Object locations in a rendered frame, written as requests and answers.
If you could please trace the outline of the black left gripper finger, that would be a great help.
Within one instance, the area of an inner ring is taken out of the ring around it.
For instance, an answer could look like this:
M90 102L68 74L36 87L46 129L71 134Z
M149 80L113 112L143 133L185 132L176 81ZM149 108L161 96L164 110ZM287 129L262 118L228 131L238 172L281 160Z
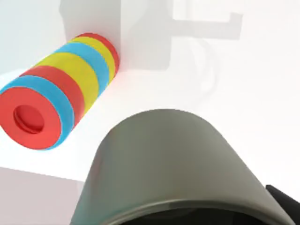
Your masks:
M266 189L293 222L300 225L300 203L272 185L266 185Z

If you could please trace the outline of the grey metal cup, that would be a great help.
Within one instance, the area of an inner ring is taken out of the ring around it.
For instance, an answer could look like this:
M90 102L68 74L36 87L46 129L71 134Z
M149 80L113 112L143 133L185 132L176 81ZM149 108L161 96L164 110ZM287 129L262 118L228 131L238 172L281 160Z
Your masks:
M105 136L70 225L300 224L209 122L157 109Z

